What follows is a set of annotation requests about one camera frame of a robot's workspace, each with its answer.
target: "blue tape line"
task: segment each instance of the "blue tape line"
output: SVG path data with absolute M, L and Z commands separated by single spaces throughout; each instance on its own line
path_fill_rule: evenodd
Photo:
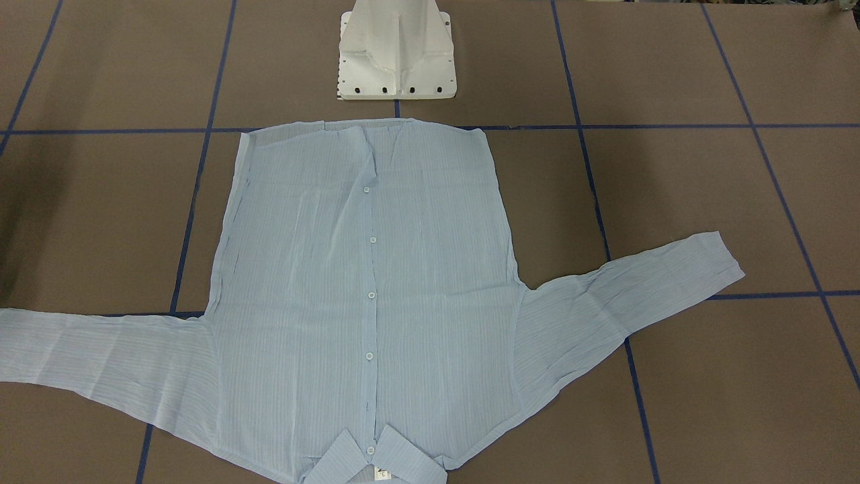
M 146 424 L 146 432 L 144 433 L 144 445 L 140 449 L 140 463 L 138 464 L 138 475 L 134 480 L 137 484 L 143 484 L 144 482 L 146 460 L 150 456 L 150 441 L 152 440 L 152 429 L 152 424 Z
M 712 295 L 708 301 L 731 301 L 739 299 L 780 299 L 792 297 L 818 297 L 816 291 L 800 291 L 794 293 L 753 293 L 753 294 L 718 294 Z
M 815 285 L 815 289 L 817 291 L 818 296 L 821 299 L 821 304 L 824 306 L 824 311 L 827 313 L 827 318 L 830 320 L 830 326 L 833 329 L 833 333 L 836 335 L 836 339 L 839 343 L 839 347 L 842 349 L 842 354 L 845 356 L 845 362 L 848 363 L 848 368 L 851 371 L 851 375 L 854 377 L 854 383 L 857 385 L 857 389 L 860 390 L 860 375 L 857 373 L 857 366 L 854 364 L 853 358 L 851 358 L 851 353 L 848 351 L 848 346 L 845 344 L 845 339 L 842 338 L 842 332 L 839 330 L 839 325 L 836 323 L 836 318 L 833 316 L 833 312 L 830 309 L 830 304 L 827 303 L 827 297 L 824 292 L 824 289 L 821 287 L 821 282 L 818 278 L 818 275 L 815 273 L 815 267 L 812 265 L 812 259 L 809 257 L 807 253 L 806 246 L 803 244 L 803 239 L 801 238 L 800 231 L 797 229 L 797 224 L 795 223 L 795 218 L 791 215 L 791 210 L 789 209 L 789 204 L 785 200 L 785 195 L 783 194 L 782 188 L 779 186 L 779 181 L 777 180 L 777 173 L 773 170 L 773 166 L 771 165 L 771 160 L 767 156 L 767 151 L 765 150 L 765 144 L 761 140 L 761 136 L 759 136 L 759 131 L 753 123 L 753 116 L 750 114 L 750 110 L 746 105 L 746 101 L 744 100 L 743 94 L 740 92 L 740 86 L 738 85 L 738 80 L 734 76 L 734 72 L 732 71 L 731 65 L 728 63 L 728 58 L 726 57 L 725 51 L 722 49 L 722 43 L 720 42 L 720 37 L 716 34 L 716 29 L 714 28 L 714 23 L 710 20 L 710 16 L 708 15 L 708 10 L 704 7 L 703 3 L 699 4 L 699 7 L 702 8 L 702 13 L 704 14 L 705 21 L 708 23 L 708 28 L 710 29 L 711 35 L 714 37 L 714 42 L 716 43 L 717 50 L 720 51 L 720 56 L 722 57 L 722 63 L 726 66 L 726 70 L 728 71 L 728 76 L 732 80 L 732 85 L 734 86 L 734 90 L 738 95 L 738 99 L 740 100 L 740 105 L 744 109 L 744 113 L 746 114 L 746 119 L 749 121 L 750 127 L 752 129 L 752 134 L 755 136 L 756 143 L 759 145 L 759 150 L 761 151 L 761 156 L 765 161 L 765 166 L 767 167 L 768 173 L 771 175 L 771 180 L 773 182 L 773 187 L 777 192 L 777 196 L 779 197 L 779 202 L 783 205 L 783 210 L 785 211 L 785 216 L 789 219 L 789 225 L 791 225 L 791 231 L 795 235 L 795 239 L 797 241 L 797 245 L 801 249 L 801 254 L 803 255 L 803 260 L 806 262 L 807 268 L 809 269 L 809 275 L 812 277 L 813 284 Z
M 3 140 L 0 141 L 0 155 L 6 150 L 6 144 L 9 143 L 9 136 L 12 134 L 12 128 L 18 121 L 18 115 L 21 114 L 21 108 L 24 106 L 24 99 L 27 98 L 27 93 L 30 91 L 30 85 L 33 84 L 33 79 L 36 77 L 36 71 L 42 63 L 42 58 L 45 56 L 45 50 L 48 48 L 48 42 L 51 41 L 54 27 L 57 25 L 59 11 L 63 8 L 63 0 L 57 2 L 57 8 L 54 9 L 54 14 L 51 17 L 51 23 L 48 25 L 48 31 L 45 32 L 45 39 L 42 41 L 42 46 L 39 48 L 39 53 L 36 54 L 36 60 L 33 62 L 33 68 L 30 69 L 30 75 L 27 76 L 27 82 L 24 83 L 24 88 L 21 90 L 21 95 L 18 96 L 18 103 L 15 105 L 15 111 L 12 112 L 12 119 L 9 120 L 9 125 L 6 127 L 6 133 L 3 135 Z
M 827 297 L 832 296 L 843 296 L 843 295 L 860 295 L 860 290 L 847 290 L 847 291 L 824 291 L 824 295 Z
M 400 100 L 395 100 L 395 117 L 400 115 Z M 808 123 L 808 124 L 533 124 L 533 125 L 469 125 L 458 126 L 460 129 L 481 129 L 483 131 L 535 131 L 535 130 L 576 130 L 576 129 L 732 129 L 756 127 L 762 129 L 772 128 L 853 128 L 860 127 L 860 123 Z M 262 129 L 263 127 L 213 127 L 212 133 L 249 133 Z M 205 127 L 141 127 L 141 128 L 119 128 L 119 129 L 13 129 L 11 131 L 0 131 L 2 136 L 14 135 L 38 135 L 38 134 L 158 134 L 158 133 L 205 133 Z
M 233 20 L 236 18 L 236 2 L 230 3 L 230 17 L 227 21 L 227 32 L 224 35 L 224 47 L 221 50 L 221 60 L 218 64 L 218 75 L 215 77 L 215 89 L 212 93 L 212 104 L 209 108 L 209 121 L 206 123 L 206 135 L 203 138 L 203 148 L 200 150 L 200 161 L 197 164 L 197 177 L 194 179 L 194 190 L 191 194 L 191 206 L 188 209 L 188 220 L 185 225 L 185 236 L 182 239 L 182 250 L 179 255 L 179 266 L 176 268 L 176 284 L 173 289 L 173 297 L 170 300 L 170 312 L 176 311 L 179 302 L 179 292 L 182 286 L 182 274 L 185 271 L 185 261 L 188 254 L 188 243 L 191 240 L 191 227 L 194 224 L 194 207 L 197 203 L 197 194 L 200 192 L 200 179 L 203 177 L 203 169 L 206 166 L 206 154 L 209 151 L 209 139 L 212 137 L 212 124 L 215 122 L 215 110 L 218 107 L 218 93 L 221 90 L 221 79 L 224 76 L 224 65 L 227 63 L 227 52 L 230 49 L 230 36 L 233 32 Z M 146 437 L 143 449 L 140 452 L 140 464 L 138 465 L 138 476 L 136 484 L 143 484 L 144 472 L 146 470 L 146 459 L 149 455 L 150 440 L 152 436 L 152 424 L 146 426 Z
M 624 339 L 624 350 L 627 352 L 627 365 L 630 367 L 630 379 L 633 381 L 633 393 L 636 394 L 636 406 L 639 407 L 639 420 L 642 422 L 642 435 L 648 447 L 648 460 L 651 462 L 651 475 L 654 484 L 660 484 L 660 472 L 657 470 L 657 456 L 651 443 L 651 430 L 648 427 L 648 415 L 645 413 L 645 401 L 642 399 L 642 389 L 639 387 L 639 375 L 636 373 L 636 361 L 633 359 L 633 348 L 630 338 Z
M 99 316 L 104 316 L 106 318 L 121 318 L 123 316 L 171 316 L 174 318 L 179 318 L 181 320 L 186 320 L 188 318 L 199 318 L 203 315 L 203 311 L 168 311 L 162 313 L 108 313 L 108 314 L 99 314 Z
M 204 127 L 152 127 L 126 129 L 20 129 L 12 134 L 172 134 L 205 133 Z
M 582 129 L 726 129 L 748 124 L 586 124 Z
M 788 127 L 788 128 L 798 128 L 798 127 L 860 127 L 860 122 L 830 122 L 830 123 L 796 123 L 796 124 L 779 124 L 779 123 L 768 123 L 768 124 L 756 124 L 755 127 L 762 128 L 770 128 L 770 127 Z
M 210 129 L 212 133 L 250 133 L 262 129 L 262 127 L 214 127 Z
M 609 249 L 609 240 L 606 237 L 606 230 L 603 224 L 603 215 L 600 213 L 600 203 L 597 195 L 597 188 L 594 184 L 594 175 L 592 173 L 591 161 L 588 157 L 588 148 L 586 146 L 585 131 L 582 129 L 582 119 L 580 118 L 579 105 L 576 102 L 576 93 L 574 91 L 574 80 L 570 74 L 568 66 L 568 53 L 564 48 L 564 39 L 562 37 L 562 27 L 558 21 L 558 10 L 556 8 L 556 0 L 550 0 L 552 8 L 552 19 L 556 25 L 556 37 L 558 38 L 558 46 L 561 49 L 562 62 L 564 64 L 564 75 L 568 81 L 568 90 L 570 91 L 570 103 L 574 109 L 574 121 L 576 123 L 576 133 L 580 138 L 580 146 L 582 148 L 582 159 L 585 162 L 586 174 L 588 176 L 588 188 L 592 191 L 594 198 L 594 215 L 597 217 L 600 235 L 603 237 L 603 247 L 606 255 L 606 260 L 612 260 L 612 254 Z M 648 450 L 648 460 L 651 462 L 651 475 L 654 478 L 654 484 L 660 484 L 660 471 L 657 468 L 657 457 L 654 454 L 654 445 L 651 441 L 651 431 L 648 427 L 648 417 L 645 414 L 645 403 L 642 400 L 642 392 L 639 389 L 639 376 L 636 373 L 636 362 L 633 359 L 633 350 L 630 347 L 630 340 L 624 340 L 624 349 L 627 351 L 627 364 L 630 367 L 630 379 L 633 382 L 633 392 L 636 394 L 636 404 L 639 407 L 639 420 L 642 422 L 642 435 L 645 437 L 645 446 Z
M 597 197 L 597 188 L 594 185 L 594 174 L 592 173 L 591 161 L 588 158 L 588 148 L 586 147 L 586 135 L 582 130 L 582 121 L 580 119 L 580 108 L 576 102 L 576 92 L 574 91 L 574 80 L 570 75 L 568 67 L 568 53 L 564 48 L 564 39 L 562 38 L 562 26 L 558 22 L 558 11 L 556 10 L 556 0 L 550 1 L 552 8 L 552 20 L 556 24 L 556 37 L 558 38 L 558 47 L 562 51 L 562 62 L 564 64 L 564 75 L 568 80 L 568 91 L 570 92 L 570 104 L 574 109 L 574 121 L 576 122 L 576 133 L 580 137 L 580 147 L 582 148 L 582 159 L 586 166 L 586 175 L 588 176 L 588 188 L 592 191 L 594 198 L 594 215 L 597 217 L 597 225 L 600 229 L 600 235 L 603 237 L 603 249 L 606 255 L 606 260 L 612 260 L 612 255 L 609 251 L 609 241 L 606 239 L 606 229 L 603 226 L 603 215 L 600 213 L 600 203 Z

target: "button-up shirt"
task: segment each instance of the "button-up shirt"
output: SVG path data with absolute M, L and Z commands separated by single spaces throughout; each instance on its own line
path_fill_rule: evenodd
M 276 481 L 376 466 L 440 484 L 632 332 L 742 276 L 701 233 L 529 289 L 481 131 L 296 123 L 241 138 L 202 317 L 4 309 L 0 380 Z

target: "clothing tag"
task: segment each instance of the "clothing tag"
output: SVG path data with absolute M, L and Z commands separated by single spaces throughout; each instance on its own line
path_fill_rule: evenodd
M 382 470 L 376 466 L 373 466 L 373 480 L 374 481 L 387 481 L 391 479 L 391 473 L 387 470 Z

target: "white metal mount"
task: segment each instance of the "white metal mount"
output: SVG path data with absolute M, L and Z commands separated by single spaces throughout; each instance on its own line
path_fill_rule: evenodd
M 337 96 L 442 99 L 457 93 L 451 16 L 435 0 L 356 0 L 341 16 Z

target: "shirt sleeve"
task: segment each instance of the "shirt sleeve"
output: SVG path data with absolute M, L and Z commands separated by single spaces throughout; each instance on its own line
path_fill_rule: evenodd
M 526 416 L 608 357 L 633 332 L 743 276 L 720 234 L 713 232 L 527 290 L 514 336 L 514 374 Z
M 0 381 L 71 390 L 212 447 L 218 366 L 196 318 L 0 309 Z

